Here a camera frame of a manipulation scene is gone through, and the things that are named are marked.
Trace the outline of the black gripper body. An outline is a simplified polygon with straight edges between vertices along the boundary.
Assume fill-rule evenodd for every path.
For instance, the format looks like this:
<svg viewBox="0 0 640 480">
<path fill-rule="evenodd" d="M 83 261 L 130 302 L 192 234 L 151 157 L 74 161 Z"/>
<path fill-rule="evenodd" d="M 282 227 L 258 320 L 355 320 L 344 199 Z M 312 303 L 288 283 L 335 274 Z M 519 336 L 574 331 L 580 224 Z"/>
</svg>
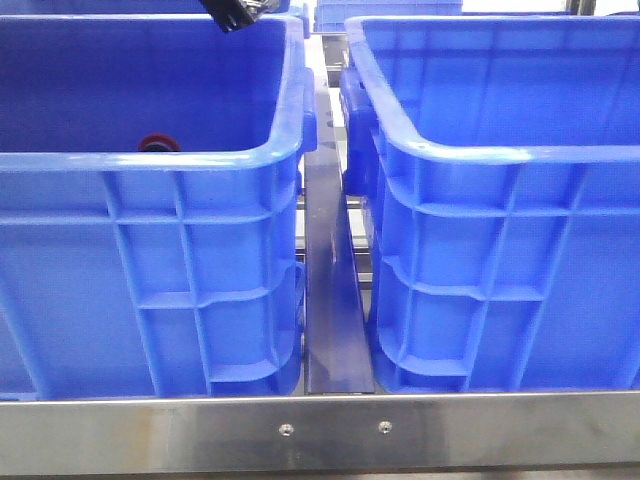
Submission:
<svg viewBox="0 0 640 480">
<path fill-rule="evenodd" d="M 199 3 L 224 33 L 251 26 L 263 15 L 278 9 L 276 0 L 200 0 Z"/>
</svg>

